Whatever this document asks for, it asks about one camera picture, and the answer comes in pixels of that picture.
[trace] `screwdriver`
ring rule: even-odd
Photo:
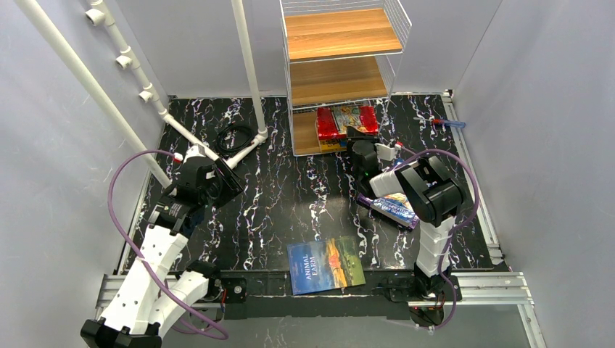
[[[415,120],[419,120],[419,121],[427,121],[430,123],[433,123],[435,125],[447,125],[449,127],[457,127],[457,128],[464,128],[466,127],[466,123],[465,122],[461,122],[461,121],[451,121],[451,120],[438,120],[438,119],[429,119],[429,118],[420,118],[420,117],[415,117]]]

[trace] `book cover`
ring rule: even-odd
[[[404,194],[390,194],[377,199],[360,196],[359,202],[405,227],[415,228],[418,223],[418,217]]]
[[[354,127],[365,134],[378,134],[378,121],[372,106],[334,107],[332,111],[335,125],[342,138],[347,136],[347,127]]]
[[[353,236],[290,244],[288,254],[293,295],[366,282]]]

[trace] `black cable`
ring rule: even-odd
[[[246,136],[246,140],[240,145],[236,145],[234,147],[228,148],[224,141],[226,140],[226,136],[230,132],[243,133]],[[245,149],[252,143],[252,139],[254,138],[254,132],[247,125],[242,125],[240,123],[231,123],[226,128],[218,133],[218,136],[215,138],[215,150],[222,155],[231,156],[240,152],[242,149]]]
[[[430,323],[432,325],[438,325],[423,310],[413,310],[412,308],[410,308],[410,312],[413,313],[414,315],[416,315],[417,318],[425,320],[427,323]]]

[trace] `white pipe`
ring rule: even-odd
[[[241,151],[237,152],[235,156],[227,159],[226,165],[228,165],[231,169],[234,169],[242,161],[242,159],[244,159],[244,157],[246,157],[256,146],[259,146],[264,143],[265,140],[267,140],[266,136],[257,134],[252,140],[250,146],[242,149]]]
[[[185,127],[183,127],[179,122],[177,122],[177,120],[175,118],[173,118],[173,116],[169,115],[168,113],[163,117],[163,120],[170,125],[171,127],[175,128],[182,136],[184,136],[186,139],[188,139],[188,141],[190,141],[190,143],[192,144],[199,144],[201,146],[203,146],[205,148],[205,156],[209,157],[212,160],[217,160],[218,158],[220,158],[214,151],[212,151],[207,145],[203,144],[203,142],[198,139],[196,136],[194,136],[194,134],[190,133],[189,130],[187,130]]]
[[[47,43],[53,48],[58,57],[62,59],[77,80],[79,80],[86,91],[90,93],[90,96],[96,101],[102,111],[117,123],[123,135],[126,137],[126,141],[131,145],[133,150],[135,152],[147,150],[145,145],[141,142],[141,139],[139,139],[134,130],[126,122],[120,110],[115,107],[113,101],[111,101],[109,96],[104,92],[98,81],[96,81],[96,78],[94,78],[83,61],[81,61],[81,58],[79,58],[77,53],[66,41],[66,38],[49,19],[47,13],[43,11],[38,2],[36,2],[36,0],[15,0],[15,3],[36,27],[41,36],[43,36]],[[145,159],[154,177],[162,186],[169,186],[171,181],[164,170],[158,165],[156,159],[152,155],[142,157]]]
[[[252,95],[252,103],[254,104],[254,113],[256,114],[256,121],[258,123],[258,134],[267,138],[267,126],[265,125],[263,106],[260,103],[258,83],[256,82],[256,70],[254,69],[254,59],[252,58],[252,48],[249,43],[248,26],[246,24],[246,15],[244,13],[244,4],[242,0],[233,0],[233,14],[235,15],[235,24],[237,25],[237,33],[239,34],[239,43],[242,45],[244,65],[246,66],[248,84]]]
[[[111,15],[109,8],[104,3],[104,0],[95,0],[90,3],[93,9],[97,9],[100,12],[104,13],[104,25],[111,36],[111,40],[116,45],[117,49],[120,50],[120,53],[124,56],[131,58],[131,69],[137,79],[137,81],[143,86],[143,92],[139,94],[139,96],[144,100],[144,102],[153,103],[158,115],[171,127],[175,128],[182,136],[184,136],[191,144],[199,144],[205,148],[205,155],[212,160],[217,160],[219,156],[212,151],[207,145],[203,144],[203,142],[198,139],[194,134],[190,133],[182,124],[177,122],[175,118],[169,114],[169,111],[165,107],[164,104],[160,101],[160,96],[156,88],[152,84],[152,82],[147,78],[143,68],[141,68],[141,63],[139,58],[134,54],[133,49],[126,43],[122,33],[115,25],[115,19]]]

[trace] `floor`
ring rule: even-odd
[[[436,147],[457,154],[448,129],[412,120],[416,115],[444,118],[440,96],[393,96],[388,113],[384,102],[373,102],[383,142],[401,141],[414,151]],[[219,210],[208,210],[173,270],[183,270],[195,259],[214,262],[223,270],[288,270],[288,244],[335,236],[357,238],[364,269],[412,268],[418,252],[416,233],[356,205],[351,199],[355,193],[352,179],[340,154],[294,157],[286,99],[263,98],[262,104],[270,138],[236,169],[247,182],[244,193]],[[176,99],[170,111],[206,144],[231,121],[246,122],[256,129],[251,99]],[[183,153],[188,145],[167,126],[159,148]],[[448,158],[442,160],[466,185],[461,168]],[[176,178],[177,164],[162,159],[161,165]],[[152,178],[134,234],[137,244],[143,240],[146,218],[160,191]],[[462,211],[458,222],[468,210]],[[451,257],[457,269],[493,268],[477,220],[457,234]],[[124,271],[133,259],[131,253]]]
[[[257,318],[221,324],[228,341],[169,331],[165,347],[530,348],[515,305],[460,306],[446,328],[433,335],[416,330],[409,320],[382,317]]]

